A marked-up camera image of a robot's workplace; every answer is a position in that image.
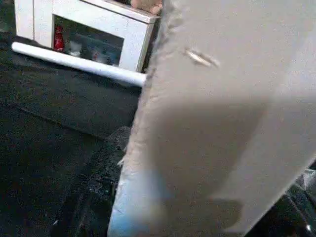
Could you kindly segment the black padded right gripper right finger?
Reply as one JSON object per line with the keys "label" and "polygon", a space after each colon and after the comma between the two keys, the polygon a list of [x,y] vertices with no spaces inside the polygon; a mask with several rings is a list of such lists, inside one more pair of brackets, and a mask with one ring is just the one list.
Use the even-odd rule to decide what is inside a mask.
{"label": "black padded right gripper right finger", "polygon": [[316,185],[294,184],[271,208],[272,237],[316,235]]}

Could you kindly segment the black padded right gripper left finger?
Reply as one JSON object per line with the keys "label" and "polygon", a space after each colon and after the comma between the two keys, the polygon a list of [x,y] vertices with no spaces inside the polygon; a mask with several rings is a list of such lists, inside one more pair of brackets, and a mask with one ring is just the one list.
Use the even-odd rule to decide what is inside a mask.
{"label": "black padded right gripper left finger", "polygon": [[75,178],[52,225],[54,237],[105,237],[131,129],[123,126],[104,140]]}

